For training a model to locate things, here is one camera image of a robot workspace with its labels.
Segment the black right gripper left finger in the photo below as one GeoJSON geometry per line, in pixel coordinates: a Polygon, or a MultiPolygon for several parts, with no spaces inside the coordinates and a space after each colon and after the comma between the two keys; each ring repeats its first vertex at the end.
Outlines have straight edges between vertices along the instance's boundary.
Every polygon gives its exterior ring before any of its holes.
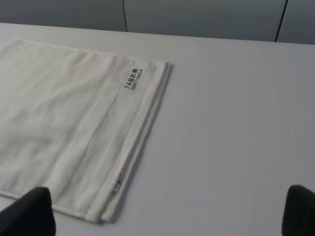
{"type": "Polygon", "coordinates": [[[36,187],[0,212],[2,236],[54,236],[56,222],[47,187],[36,187]]]}

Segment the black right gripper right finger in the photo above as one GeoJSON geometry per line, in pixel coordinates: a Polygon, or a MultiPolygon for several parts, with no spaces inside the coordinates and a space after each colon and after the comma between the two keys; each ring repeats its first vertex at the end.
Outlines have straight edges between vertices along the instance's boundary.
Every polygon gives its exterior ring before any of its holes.
{"type": "Polygon", "coordinates": [[[315,234],[315,193],[302,185],[290,186],[282,221],[283,236],[315,234]]]}

